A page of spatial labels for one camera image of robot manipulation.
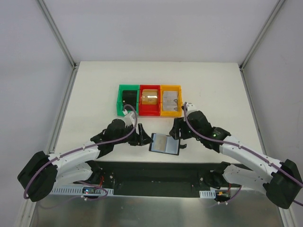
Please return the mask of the black card holder wallet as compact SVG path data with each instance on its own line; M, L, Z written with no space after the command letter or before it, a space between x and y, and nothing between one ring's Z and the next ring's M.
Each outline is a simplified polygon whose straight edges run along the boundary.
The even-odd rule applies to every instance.
M185 149L187 144L181 144L180 140L174 140L170 135L153 133L153 142L149 145L150 152L178 156L181 149Z

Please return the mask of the gold VIP card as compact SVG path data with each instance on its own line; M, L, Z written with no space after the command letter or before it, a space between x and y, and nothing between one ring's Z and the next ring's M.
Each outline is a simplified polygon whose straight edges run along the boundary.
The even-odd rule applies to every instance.
M153 150L157 152L165 152L166 150L166 143L167 143L167 136L162 134L156 134L154 143L153 143Z

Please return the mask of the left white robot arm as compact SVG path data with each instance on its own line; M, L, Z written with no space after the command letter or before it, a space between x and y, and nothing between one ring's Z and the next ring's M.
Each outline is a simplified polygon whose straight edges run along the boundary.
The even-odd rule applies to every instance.
M122 119L114 119L81 148L59 154L39 151L17 176L24 188L24 199L40 201L62 182L87 181L95 184L100 179L100 172L91 167L90 162L109 154L117 144L145 146L152 142L142 124L127 124Z

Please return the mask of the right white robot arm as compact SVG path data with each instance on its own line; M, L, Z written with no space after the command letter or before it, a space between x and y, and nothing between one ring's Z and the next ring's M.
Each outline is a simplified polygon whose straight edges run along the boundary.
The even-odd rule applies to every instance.
M295 162L280 161L245 147L228 131L213 127L201 111L192 110L184 117L175 118L169 134L175 140L194 138L206 148L245 165L241 169L222 162L210 178L217 188L227 183L246 186L265 194L278 207L288 209L303 187Z

